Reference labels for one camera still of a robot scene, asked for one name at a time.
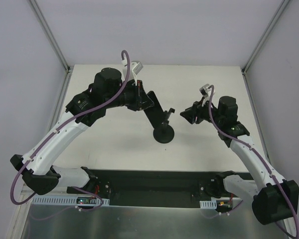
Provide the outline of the black smartphone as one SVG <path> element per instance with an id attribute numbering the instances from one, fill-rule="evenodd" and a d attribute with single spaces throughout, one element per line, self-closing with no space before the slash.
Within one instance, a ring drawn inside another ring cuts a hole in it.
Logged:
<path id="1" fill-rule="evenodd" d="M 149 91 L 147 96 L 153 101 L 152 107 L 144 110 L 150 124 L 154 129 L 164 129 L 168 125 L 169 111 L 164 111 L 156 97 L 154 91 Z"/>

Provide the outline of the black phone stand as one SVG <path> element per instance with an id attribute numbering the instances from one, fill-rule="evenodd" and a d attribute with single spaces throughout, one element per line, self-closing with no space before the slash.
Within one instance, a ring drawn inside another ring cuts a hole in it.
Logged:
<path id="1" fill-rule="evenodd" d="M 153 130 L 153 137 L 157 142 L 167 144 L 174 139 L 174 129 L 169 125 L 169 117 L 174 113 L 175 109 L 173 108 L 164 111 L 164 119 L 162 123 Z"/>

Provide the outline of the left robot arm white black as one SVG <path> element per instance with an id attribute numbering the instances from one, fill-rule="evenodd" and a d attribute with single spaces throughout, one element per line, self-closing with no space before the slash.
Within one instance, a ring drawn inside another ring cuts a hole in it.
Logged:
<path id="1" fill-rule="evenodd" d="M 12 165 L 21 171 L 30 189 L 38 195 L 45 195 L 56 187 L 78 187 L 85 194 L 94 191 L 96 178 L 88 168 L 62 168 L 54 162 L 77 136 L 105 116 L 107 109 L 126 106 L 132 111 L 144 111 L 154 106 L 142 81 L 137 79 L 141 69 L 140 66 L 123 69 L 129 75 L 125 85 L 119 70 L 102 69 L 88 89 L 73 97 L 56 125 L 32 151 L 11 158 Z"/>

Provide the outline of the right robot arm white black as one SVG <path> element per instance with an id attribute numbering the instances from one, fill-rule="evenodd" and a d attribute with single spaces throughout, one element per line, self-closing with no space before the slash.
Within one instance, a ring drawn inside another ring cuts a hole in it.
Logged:
<path id="1" fill-rule="evenodd" d="M 251 205 L 256 219 L 263 225 L 296 216 L 299 186 L 286 180 L 255 149 L 250 133 L 238 121 L 238 105 L 230 96 L 220 98 L 218 106 L 202 99 L 180 113 L 190 124 L 215 123 L 220 139 L 243 162 L 255 181 L 252 185 L 233 171 L 221 173 L 214 184 L 215 193 L 232 193 Z"/>

